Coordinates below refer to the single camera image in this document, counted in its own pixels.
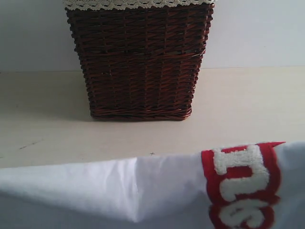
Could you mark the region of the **white t-shirt with red print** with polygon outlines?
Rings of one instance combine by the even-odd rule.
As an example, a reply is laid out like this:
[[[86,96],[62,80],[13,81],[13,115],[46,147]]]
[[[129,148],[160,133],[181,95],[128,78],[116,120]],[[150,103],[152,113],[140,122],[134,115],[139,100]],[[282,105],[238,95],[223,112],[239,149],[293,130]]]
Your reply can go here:
[[[3,229],[302,229],[305,145],[3,168]]]

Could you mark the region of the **dark red wicker basket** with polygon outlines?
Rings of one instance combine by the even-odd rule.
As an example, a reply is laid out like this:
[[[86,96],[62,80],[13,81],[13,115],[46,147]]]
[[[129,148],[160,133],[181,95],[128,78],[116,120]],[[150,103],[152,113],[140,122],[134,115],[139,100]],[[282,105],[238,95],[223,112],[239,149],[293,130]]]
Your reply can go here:
[[[66,10],[94,119],[188,118],[214,5]]]

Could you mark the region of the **floral patterned beige cloth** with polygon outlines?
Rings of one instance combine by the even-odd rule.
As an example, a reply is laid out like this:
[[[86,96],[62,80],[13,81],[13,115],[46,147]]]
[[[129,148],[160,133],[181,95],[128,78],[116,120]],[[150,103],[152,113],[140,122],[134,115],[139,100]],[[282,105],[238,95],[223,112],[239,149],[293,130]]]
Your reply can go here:
[[[126,10],[214,4],[215,0],[63,0],[69,10]]]

